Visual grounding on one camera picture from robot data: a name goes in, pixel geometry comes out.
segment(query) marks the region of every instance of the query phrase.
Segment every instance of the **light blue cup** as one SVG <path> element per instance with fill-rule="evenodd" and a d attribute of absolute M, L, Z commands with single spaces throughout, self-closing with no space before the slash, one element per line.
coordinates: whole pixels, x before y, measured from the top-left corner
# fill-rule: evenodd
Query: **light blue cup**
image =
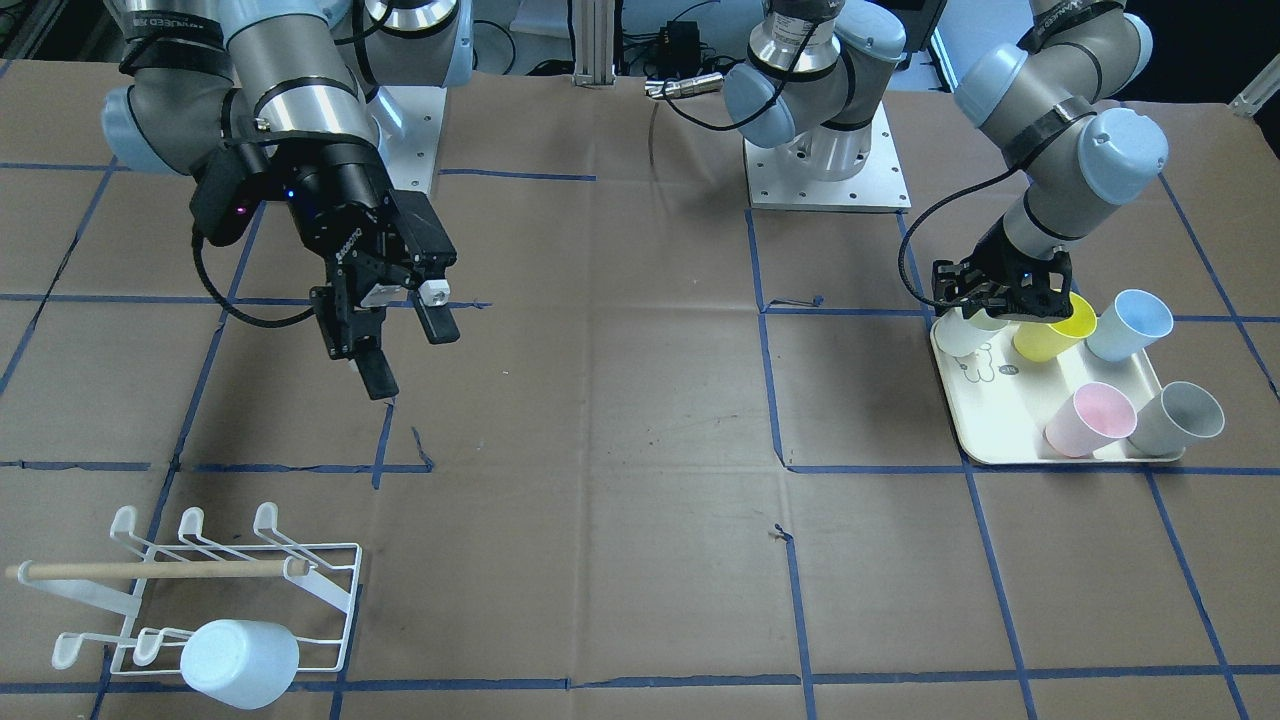
<path fill-rule="evenodd" d="M 1098 329 L 1084 341 L 1098 357 L 1119 363 L 1174 329 L 1174 314 L 1144 290 L 1125 290 L 1098 318 Z"/>

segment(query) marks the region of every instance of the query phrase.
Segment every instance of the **white tray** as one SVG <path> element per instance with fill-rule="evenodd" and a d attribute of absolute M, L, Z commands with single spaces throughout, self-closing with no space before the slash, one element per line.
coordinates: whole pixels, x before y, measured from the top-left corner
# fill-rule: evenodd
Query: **white tray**
<path fill-rule="evenodd" d="M 933 348 L 960 447 L 983 465 L 1172 462 L 1178 455 L 1146 455 L 1117 441 L 1084 457 L 1065 457 L 1044 439 L 1044 425 L 1076 388 L 1103 382 L 1125 393 L 1140 410 L 1160 392 L 1160 379 L 1146 351 L 1107 363 L 1078 343 L 1048 363 L 1032 363 L 1012 347 L 1012 323 L 968 357 Z"/>

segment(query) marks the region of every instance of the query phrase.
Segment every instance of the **white cup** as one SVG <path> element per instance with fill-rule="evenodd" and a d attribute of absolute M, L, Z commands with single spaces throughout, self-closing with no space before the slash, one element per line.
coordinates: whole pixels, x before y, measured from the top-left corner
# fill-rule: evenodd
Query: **white cup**
<path fill-rule="evenodd" d="M 1084 457 L 1129 437 L 1137 421 L 1133 404 L 1123 392 L 1107 383 L 1085 383 L 1044 427 L 1044 439 L 1068 457 Z"/>
<path fill-rule="evenodd" d="M 978 310 L 966 320 L 959 307 L 952 307 L 933 328 L 933 340 L 942 352 L 952 357 L 964 357 L 996 337 L 996 333 L 1007 324 L 1009 320 L 992 318 L 986 310 Z"/>
<path fill-rule="evenodd" d="M 1119 363 L 1172 329 L 1174 314 L 1158 297 L 1144 290 L 1124 290 L 1084 345 L 1098 357 Z"/>
<path fill-rule="evenodd" d="M 1196 383 L 1172 382 L 1138 413 L 1129 442 L 1149 455 L 1172 455 L 1221 434 L 1222 406 Z"/>
<path fill-rule="evenodd" d="M 241 710 L 265 707 L 298 673 L 298 639 L 283 625 L 214 620 L 192 633 L 178 662 L 192 689 Z"/>

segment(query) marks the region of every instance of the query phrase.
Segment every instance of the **wooden dowel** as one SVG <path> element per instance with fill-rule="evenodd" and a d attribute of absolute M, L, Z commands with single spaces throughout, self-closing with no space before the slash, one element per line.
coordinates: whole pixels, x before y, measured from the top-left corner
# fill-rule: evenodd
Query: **wooden dowel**
<path fill-rule="evenodd" d="M 20 565 L 5 568 L 18 577 Z M 32 562 L 28 580 L 131 580 L 157 578 L 278 578 L 306 575 L 311 565 L 297 557 L 284 560 L 193 560 L 191 562 Z"/>

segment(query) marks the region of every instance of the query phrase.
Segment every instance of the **cup on drying rack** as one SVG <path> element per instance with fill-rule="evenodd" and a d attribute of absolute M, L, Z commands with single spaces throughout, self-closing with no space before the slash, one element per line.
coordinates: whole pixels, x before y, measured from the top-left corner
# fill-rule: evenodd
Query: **cup on drying rack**
<path fill-rule="evenodd" d="M 1084 457 L 1129 437 L 1137 424 L 1138 415 L 1123 392 L 1107 383 L 1085 383 L 1044 427 L 1044 439 L 1068 457 Z"/>
<path fill-rule="evenodd" d="M 182 648 L 182 679 L 216 701 L 241 710 L 275 702 L 298 673 L 298 639 L 283 625 L 257 620 L 214 620 Z"/>
<path fill-rule="evenodd" d="M 1172 382 L 1138 413 L 1129 442 L 1149 455 L 1175 455 L 1226 428 L 1222 406 L 1196 383 Z"/>
<path fill-rule="evenodd" d="M 1047 363 L 1093 334 L 1098 316 L 1093 306 L 1071 293 L 1071 316 L 1056 323 L 1023 323 L 1014 333 L 1014 348 L 1033 363 Z"/>
<path fill-rule="evenodd" d="M 978 310 L 973 318 L 965 319 L 963 310 L 952 307 L 933 327 L 933 341 L 942 352 L 964 357 L 996 337 L 1007 324 L 1009 320 L 992 318 L 986 310 Z"/>
<path fill-rule="evenodd" d="M 1084 345 L 1098 357 L 1119 363 L 1172 329 L 1174 314 L 1158 297 L 1143 290 L 1124 290 L 1098 318 L 1098 329 Z"/>

